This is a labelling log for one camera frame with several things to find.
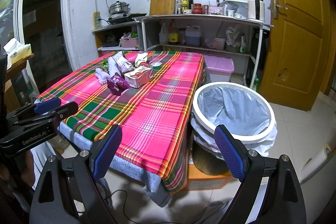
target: green bottle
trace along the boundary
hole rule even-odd
[[[258,78],[254,79],[252,90],[254,90],[255,92],[258,92],[258,90],[259,90],[259,79]]]
[[[186,10],[188,8],[189,8],[188,0],[182,0],[182,7],[181,7],[182,13],[183,13],[184,10]]]

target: electric kettle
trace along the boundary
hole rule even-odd
[[[260,20],[265,22],[265,3],[264,0],[248,0],[248,19]]]

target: purple snack bag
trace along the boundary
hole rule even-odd
[[[127,81],[124,78],[122,78],[117,72],[111,79],[117,83],[118,87],[124,90],[129,89],[131,87],[129,83],[127,83]]]
[[[120,96],[124,90],[129,89],[131,86],[118,73],[115,73],[115,75],[107,79],[107,87],[112,94]]]

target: door handle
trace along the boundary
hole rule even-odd
[[[278,8],[285,9],[285,10],[288,10],[288,8],[287,8],[287,7],[285,7],[285,6],[281,6],[281,5],[279,5],[279,4],[277,4],[277,7],[278,7]]]
[[[279,8],[288,10],[287,7],[279,5],[278,0],[273,0],[272,13],[273,13],[273,18],[275,18],[275,19],[279,18],[279,12],[278,12]]]

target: white trash can rim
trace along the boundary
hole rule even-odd
[[[247,88],[243,85],[239,85],[239,84],[235,84],[235,83],[231,83],[231,82],[209,83],[209,84],[201,86],[200,88],[198,88],[196,90],[195,95],[194,95],[194,99],[193,99],[193,112],[194,112],[194,115],[195,115],[197,121],[206,130],[208,130],[211,133],[214,133],[215,129],[216,129],[216,126],[213,123],[211,123],[208,119],[206,119],[206,117],[202,114],[201,110],[198,107],[198,97],[201,93],[203,93],[206,90],[213,89],[213,88],[219,88],[219,87],[228,87],[228,88],[234,88],[234,89],[242,90],[242,91],[248,93],[249,95],[251,95],[252,97],[258,98],[259,101],[262,102],[262,104],[265,106],[265,108],[268,112],[268,115],[270,116],[269,126],[263,132],[261,132],[257,135],[253,135],[253,136],[242,136],[242,135],[232,134],[232,136],[235,139],[242,141],[242,143],[244,143],[244,144],[257,143],[259,140],[265,138],[271,132],[272,128],[274,127],[274,123],[275,123],[275,115],[274,115],[273,109],[270,106],[270,104],[261,95],[259,95],[254,90],[249,89],[249,88]]]

